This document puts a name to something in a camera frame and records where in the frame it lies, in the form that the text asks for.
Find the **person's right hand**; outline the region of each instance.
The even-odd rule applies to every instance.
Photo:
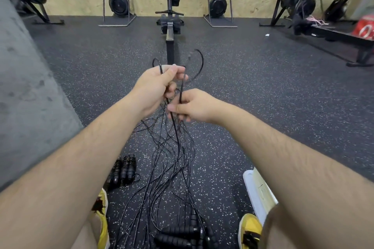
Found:
[[[208,93],[192,89],[182,92],[182,104],[179,104],[179,94],[168,105],[168,111],[179,114],[179,119],[198,120],[208,123],[217,123],[222,110],[223,101],[220,101]]]

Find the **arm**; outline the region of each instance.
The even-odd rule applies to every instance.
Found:
[[[182,98],[168,109],[226,128],[314,247],[374,248],[372,182],[203,91]]]
[[[71,248],[137,122],[183,78],[184,67],[163,69],[144,72],[127,96],[0,194],[2,248]]]

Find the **forearm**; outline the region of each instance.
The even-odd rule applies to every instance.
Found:
[[[312,244],[374,247],[370,181],[238,107],[222,104],[219,110],[217,123],[240,144]]]
[[[70,248],[140,119],[126,96],[0,194],[4,248]]]

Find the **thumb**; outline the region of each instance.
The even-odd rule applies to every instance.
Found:
[[[175,112],[178,114],[190,114],[190,105],[188,103],[186,104],[169,104],[168,110],[170,112]]]
[[[162,83],[167,86],[171,81],[173,81],[176,73],[178,72],[178,67],[173,64],[165,73],[163,73],[160,77]]]

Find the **red object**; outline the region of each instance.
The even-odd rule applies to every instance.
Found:
[[[358,21],[352,34],[364,39],[374,40],[374,15],[363,16]]]

